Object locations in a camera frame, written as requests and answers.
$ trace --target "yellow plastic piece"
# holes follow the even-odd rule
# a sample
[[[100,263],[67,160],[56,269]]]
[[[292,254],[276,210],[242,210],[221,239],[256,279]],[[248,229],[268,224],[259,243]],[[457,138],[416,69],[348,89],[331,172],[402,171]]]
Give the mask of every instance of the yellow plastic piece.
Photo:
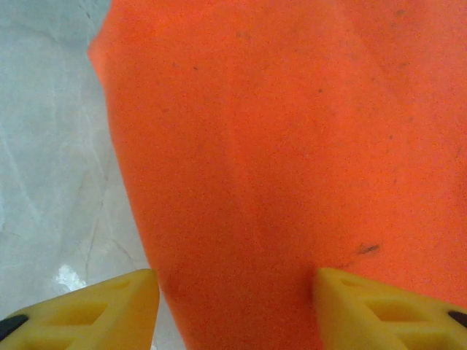
[[[155,273],[128,273],[15,312],[29,320],[0,350],[146,350],[158,304]]]
[[[467,350],[467,329],[448,315],[467,310],[440,300],[322,268],[314,303],[325,350]]]

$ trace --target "orange fabric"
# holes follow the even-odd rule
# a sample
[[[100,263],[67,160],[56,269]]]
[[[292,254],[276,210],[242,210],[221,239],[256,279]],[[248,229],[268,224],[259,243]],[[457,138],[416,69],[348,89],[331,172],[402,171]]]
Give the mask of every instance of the orange fabric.
[[[464,1],[115,0],[90,56],[189,349],[319,349],[316,267],[467,306]]]

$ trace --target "white marble surface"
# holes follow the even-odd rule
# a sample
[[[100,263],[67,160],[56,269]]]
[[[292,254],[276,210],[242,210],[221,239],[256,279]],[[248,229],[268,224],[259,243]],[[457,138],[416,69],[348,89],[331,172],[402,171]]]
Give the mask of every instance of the white marble surface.
[[[0,0],[0,318],[147,267],[86,56],[109,0]],[[153,348],[184,349],[161,301]]]

